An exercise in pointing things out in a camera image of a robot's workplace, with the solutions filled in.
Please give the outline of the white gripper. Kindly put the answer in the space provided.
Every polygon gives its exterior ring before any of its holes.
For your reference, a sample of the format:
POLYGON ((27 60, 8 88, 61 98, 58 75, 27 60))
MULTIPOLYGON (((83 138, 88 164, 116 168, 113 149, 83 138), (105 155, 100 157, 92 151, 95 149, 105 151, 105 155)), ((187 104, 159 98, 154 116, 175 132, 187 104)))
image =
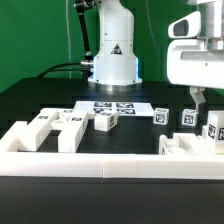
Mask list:
POLYGON ((191 86, 197 112, 206 102, 204 87, 224 89, 224 49, 207 50, 200 31, 199 11, 171 23, 168 36, 173 41, 167 50, 167 77, 172 84, 191 86))

